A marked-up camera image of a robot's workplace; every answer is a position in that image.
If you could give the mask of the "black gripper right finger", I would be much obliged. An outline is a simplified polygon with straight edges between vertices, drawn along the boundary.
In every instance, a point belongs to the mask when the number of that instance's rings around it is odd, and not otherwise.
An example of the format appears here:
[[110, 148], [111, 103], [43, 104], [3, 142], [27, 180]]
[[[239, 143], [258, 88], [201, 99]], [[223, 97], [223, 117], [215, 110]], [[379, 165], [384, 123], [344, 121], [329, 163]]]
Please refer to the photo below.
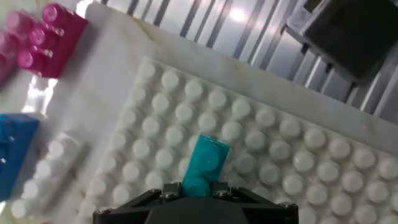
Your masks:
[[299, 206], [294, 202], [274, 203], [244, 187], [213, 183], [216, 223], [298, 224]]

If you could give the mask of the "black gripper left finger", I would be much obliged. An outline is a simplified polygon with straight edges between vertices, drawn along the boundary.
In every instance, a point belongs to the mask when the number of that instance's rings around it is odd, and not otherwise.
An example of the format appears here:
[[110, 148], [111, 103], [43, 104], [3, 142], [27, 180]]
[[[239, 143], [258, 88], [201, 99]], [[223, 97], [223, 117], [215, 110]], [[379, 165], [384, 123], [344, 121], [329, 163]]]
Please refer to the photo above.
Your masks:
[[181, 183], [164, 184], [163, 189], [150, 189], [117, 207], [101, 207], [93, 212], [94, 224], [142, 224], [158, 205], [181, 198]]

